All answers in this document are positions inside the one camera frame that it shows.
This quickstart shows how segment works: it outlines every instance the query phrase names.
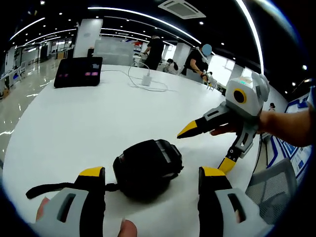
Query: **white table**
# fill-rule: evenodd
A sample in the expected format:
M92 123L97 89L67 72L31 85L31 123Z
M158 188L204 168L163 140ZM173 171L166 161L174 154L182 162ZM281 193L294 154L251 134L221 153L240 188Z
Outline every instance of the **white table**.
M103 70L128 67L103 65ZM147 69L133 68L141 78ZM115 182L114 159L136 144L165 139L182 154L184 169L168 190L149 204L127 199L121 192L106 193L104 236L117 236L122 217L135 223L139 236L198 236L198 168L218 167L236 136L208 133L177 140L192 120L218 106L220 92L175 75L153 71L154 80L170 91L150 92L131 87L120 72L103 72L97 87L54 89L53 83L36 97L11 136L3 170L3 183L21 216L34 222L44 196L28 200L30 188L49 183L74 182L87 168L104 166L106 183ZM163 85L153 83L156 88ZM228 179L245 190L254 169L259 138L244 159L239 159Z

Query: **black strap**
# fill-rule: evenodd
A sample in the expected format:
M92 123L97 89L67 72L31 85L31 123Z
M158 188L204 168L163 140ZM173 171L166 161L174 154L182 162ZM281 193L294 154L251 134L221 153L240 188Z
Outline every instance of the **black strap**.
M31 188L30 190L26 192L25 195L28 199L33 199L41 194L45 194L45 193L53 192L53 191L60 191L63 188L79 189L78 186L73 183L43 184L43 185L39 185L34 188ZM105 191L115 192L117 190L119 190L118 184L109 183L105 186Z
M41 194L45 194L52 191L59 191L63 188L75 188L75 185L72 183L60 183L60 184L43 184L36 186L34 188L31 188L26 192L26 197L28 199L35 198Z

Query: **black tablet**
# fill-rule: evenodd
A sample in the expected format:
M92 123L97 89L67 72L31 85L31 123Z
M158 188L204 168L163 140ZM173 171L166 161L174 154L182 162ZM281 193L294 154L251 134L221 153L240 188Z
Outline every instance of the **black tablet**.
M100 83L102 57L69 58L61 60L55 88L97 86Z

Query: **shiny floor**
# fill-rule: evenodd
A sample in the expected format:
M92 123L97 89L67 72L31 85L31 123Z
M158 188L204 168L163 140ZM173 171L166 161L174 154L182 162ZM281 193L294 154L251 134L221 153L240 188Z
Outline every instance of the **shiny floor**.
M10 94L0 100L0 160L20 117L34 98L54 80L60 60L49 59L26 67L22 81L11 87Z

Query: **white pillar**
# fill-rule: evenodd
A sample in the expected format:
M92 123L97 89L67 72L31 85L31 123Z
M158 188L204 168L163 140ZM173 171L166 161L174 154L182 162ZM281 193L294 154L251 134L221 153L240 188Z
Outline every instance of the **white pillar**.
M190 53L190 48L191 47L186 45L185 43L177 44L176 51L173 55L173 61L175 61L178 64L179 68L182 68L185 64Z
M243 67L237 65L235 63L234 67L233 67L233 70L232 70L232 74L231 76L229 77L229 80L230 79L233 79L233 78L240 78L241 77L241 74L243 72Z
M47 45L47 56L49 56L50 51L51 51L51 41L48 41L46 45Z
M83 19L78 29L74 49L74 58L87 57L88 49L94 48L95 41L99 39L103 19Z
M166 47L164 48L163 52L162 52L162 59L165 59L167 52L168 52L169 46L166 45Z
M9 51L5 55L5 65L4 65L4 71L7 72L14 67L14 49L15 47L11 47Z

